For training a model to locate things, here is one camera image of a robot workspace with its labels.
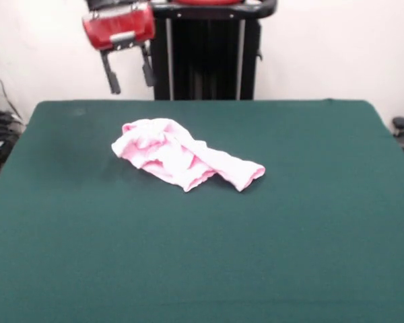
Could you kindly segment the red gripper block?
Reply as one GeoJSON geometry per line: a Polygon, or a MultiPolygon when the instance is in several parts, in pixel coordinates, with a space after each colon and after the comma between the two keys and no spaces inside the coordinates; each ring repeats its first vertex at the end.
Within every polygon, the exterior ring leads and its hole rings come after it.
{"type": "MultiPolygon", "coordinates": [[[[120,94],[121,87],[116,73],[110,67],[107,50],[117,46],[126,48],[154,38],[155,24],[151,5],[134,3],[114,9],[93,11],[82,17],[82,25],[90,44],[96,50],[101,50],[100,56],[111,94],[120,94]]],[[[142,44],[140,49],[146,86],[153,87],[156,80],[149,58],[150,53],[145,44],[142,44]]]]}

